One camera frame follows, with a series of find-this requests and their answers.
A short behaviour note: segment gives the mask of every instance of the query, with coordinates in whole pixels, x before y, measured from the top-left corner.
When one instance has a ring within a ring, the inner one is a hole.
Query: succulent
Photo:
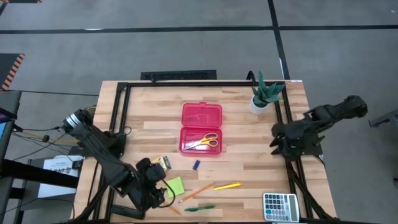
[[[254,93],[253,103],[256,106],[263,108],[269,103],[276,102],[279,100],[279,93],[284,88],[285,84],[276,85],[276,83],[267,88],[264,80],[262,79],[262,73],[259,72],[259,88],[256,90],[252,87]]]

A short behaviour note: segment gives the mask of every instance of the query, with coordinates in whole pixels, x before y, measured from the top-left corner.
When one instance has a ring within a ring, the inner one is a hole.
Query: orange pencil
[[[177,209],[175,209],[173,206],[169,206],[169,209],[171,209],[173,212],[181,215],[181,213]]]
[[[202,191],[204,191],[204,190],[206,190],[206,189],[208,189],[208,188],[212,187],[213,185],[214,185],[214,183],[212,183],[212,184],[209,184],[209,185],[207,185],[206,187],[204,187],[204,188],[202,188],[202,189],[198,190],[197,192],[194,192],[194,193],[192,193],[192,194],[190,194],[190,195],[186,196],[186,197],[185,197],[185,198],[183,198],[181,201],[179,201],[179,203],[181,203],[181,202],[185,201],[186,199],[192,198],[193,196],[195,196],[195,195],[199,194],[200,192],[202,192]]]

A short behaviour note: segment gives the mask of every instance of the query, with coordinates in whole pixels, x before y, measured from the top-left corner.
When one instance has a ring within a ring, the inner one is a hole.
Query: wooden tabletop
[[[103,82],[99,94],[94,124],[107,131],[113,109],[118,82]],[[307,97],[302,82],[286,82],[293,119],[302,118],[308,110]],[[126,126],[132,128],[127,137],[124,162],[136,164],[144,157],[167,156],[172,170],[166,180],[181,177],[185,193],[178,195],[173,206],[182,215],[168,208],[150,209],[145,220],[133,220],[112,215],[112,222],[263,222],[262,195],[266,192],[290,193],[287,173],[282,156],[272,156],[271,127],[277,122],[274,104],[266,113],[254,115],[249,110],[251,87],[133,87],[129,98]],[[223,107],[223,151],[219,156],[183,156],[178,151],[182,106],[184,103],[217,103]],[[280,101],[286,122],[283,101]],[[192,167],[200,160],[198,170]],[[328,180],[323,165],[313,156],[303,156],[303,168],[309,191],[330,215],[335,216]],[[96,161],[85,160],[75,198],[76,215],[86,207]],[[99,173],[92,195],[96,192]],[[215,187],[241,182],[233,189],[214,191],[208,189],[183,203],[177,203],[188,194],[210,184]],[[104,217],[104,195],[100,218]],[[166,201],[171,201],[165,194]],[[301,194],[300,211],[305,217]],[[114,204],[134,207],[128,197],[114,198]],[[197,212],[184,212],[188,207],[215,205],[216,208]]]

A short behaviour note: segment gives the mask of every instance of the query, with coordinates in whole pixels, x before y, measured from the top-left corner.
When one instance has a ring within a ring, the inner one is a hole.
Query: green sticky note
[[[181,177],[176,177],[172,180],[167,181],[167,184],[173,189],[175,196],[184,194],[184,186],[182,185]],[[167,187],[167,195],[173,197],[172,191]]]

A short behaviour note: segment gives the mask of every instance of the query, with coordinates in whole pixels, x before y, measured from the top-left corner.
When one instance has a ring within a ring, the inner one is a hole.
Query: gray floor
[[[397,1],[277,0],[280,26],[398,24]],[[0,29],[78,29],[177,26],[270,26],[265,0],[51,0],[9,4]],[[291,79],[303,80],[311,107],[359,95],[365,118],[342,121],[323,142],[326,171],[343,220],[396,223],[398,140],[389,125],[368,119],[398,108],[398,30],[282,31]],[[141,34],[0,35],[0,52],[24,53],[11,88],[98,94],[103,80],[137,80],[141,72],[217,69],[219,79],[262,70],[280,79],[272,31]],[[94,104],[94,96],[24,93],[18,124],[47,128],[66,114]],[[12,138],[7,158],[36,147]],[[43,151],[34,157],[53,156]],[[70,205],[29,212],[24,223],[59,222]],[[12,212],[7,214],[11,220]]]

